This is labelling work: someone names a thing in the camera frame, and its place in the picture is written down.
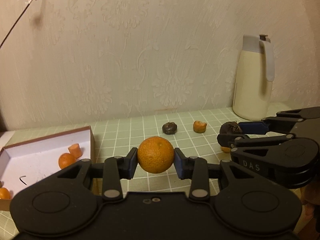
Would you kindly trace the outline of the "person right hand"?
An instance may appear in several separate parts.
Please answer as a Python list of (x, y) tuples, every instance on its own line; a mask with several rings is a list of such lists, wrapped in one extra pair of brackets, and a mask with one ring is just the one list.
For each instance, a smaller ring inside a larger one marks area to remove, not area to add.
[(303, 214), (301, 229), (311, 222), (314, 218), (319, 221), (319, 181), (313, 181), (310, 184), (300, 188), (300, 200), (302, 202)]

